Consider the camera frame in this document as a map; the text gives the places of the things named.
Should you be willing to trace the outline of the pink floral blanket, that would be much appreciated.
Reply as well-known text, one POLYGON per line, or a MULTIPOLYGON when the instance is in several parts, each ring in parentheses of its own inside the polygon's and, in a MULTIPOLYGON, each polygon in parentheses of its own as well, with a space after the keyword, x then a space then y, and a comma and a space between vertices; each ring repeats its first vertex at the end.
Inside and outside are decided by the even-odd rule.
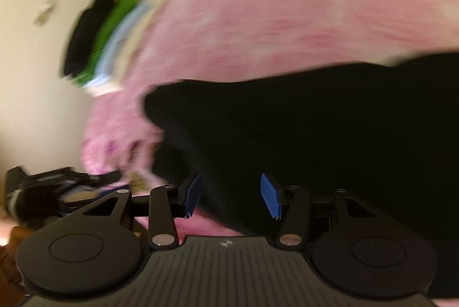
POLYGON ((146 171, 161 133, 142 101, 176 79, 252 79, 457 46, 458 0, 167 0, 124 88, 93 102, 82 165, 146 171))

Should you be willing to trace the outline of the black trousers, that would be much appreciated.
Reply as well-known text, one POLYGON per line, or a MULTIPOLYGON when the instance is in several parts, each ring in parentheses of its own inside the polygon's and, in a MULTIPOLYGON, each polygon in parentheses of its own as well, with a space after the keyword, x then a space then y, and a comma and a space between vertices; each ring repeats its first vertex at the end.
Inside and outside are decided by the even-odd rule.
POLYGON ((200 208, 250 236, 275 233, 270 175, 312 192, 347 190, 429 239, 429 295, 458 297, 458 53, 391 66, 348 63, 238 83, 184 80, 144 100, 164 131, 153 173, 199 173, 200 208))

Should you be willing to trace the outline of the green folded garment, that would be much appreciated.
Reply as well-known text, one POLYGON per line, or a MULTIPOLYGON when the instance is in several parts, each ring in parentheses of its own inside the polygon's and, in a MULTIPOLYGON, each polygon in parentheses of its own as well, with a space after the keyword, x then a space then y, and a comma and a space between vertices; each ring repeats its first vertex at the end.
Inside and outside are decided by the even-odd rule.
POLYGON ((62 75, 78 87, 90 82, 111 35, 139 2, 94 0, 83 10, 69 39, 62 75))

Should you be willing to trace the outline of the black folded garment on stack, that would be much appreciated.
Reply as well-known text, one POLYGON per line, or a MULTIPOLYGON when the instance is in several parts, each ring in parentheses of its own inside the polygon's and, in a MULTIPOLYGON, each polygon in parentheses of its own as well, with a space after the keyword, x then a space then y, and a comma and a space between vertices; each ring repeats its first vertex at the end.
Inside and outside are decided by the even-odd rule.
POLYGON ((86 68, 98 31, 114 7, 115 0, 93 0, 82 11, 70 34, 61 69, 62 77, 77 77, 86 68))

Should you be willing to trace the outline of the light blue folded garment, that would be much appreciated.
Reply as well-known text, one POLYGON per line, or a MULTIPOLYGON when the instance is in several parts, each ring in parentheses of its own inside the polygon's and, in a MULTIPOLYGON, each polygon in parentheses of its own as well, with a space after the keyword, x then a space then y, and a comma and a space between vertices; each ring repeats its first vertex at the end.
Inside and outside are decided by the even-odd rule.
POLYGON ((152 8, 150 0, 116 1, 114 9, 97 33, 88 66, 75 80, 80 87, 98 87, 114 77, 121 47, 135 26, 152 8))

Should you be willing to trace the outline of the cream folded garment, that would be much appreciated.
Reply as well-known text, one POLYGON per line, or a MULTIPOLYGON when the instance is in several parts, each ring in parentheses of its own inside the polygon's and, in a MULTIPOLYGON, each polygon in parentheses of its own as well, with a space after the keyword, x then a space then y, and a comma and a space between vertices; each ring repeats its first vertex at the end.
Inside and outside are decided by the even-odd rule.
POLYGON ((114 77, 107 83, 90 88, 84 89, 92 97, 99 97, 107 93, 117 92, 122 89, 122 83, 127 76, 128 70, 131 67, 135 53, 141 45, 142 37, 150 24, 153 23, 156 17, 159 16, 160 11, 166 4, 167 0, 150 0, 152 3, 152 10, 145 15, 140 22, 135 26, 130 36, 126 39, 126 42, 121 47, 120 54, 118 55, 118 61, 115 66, 114 77))

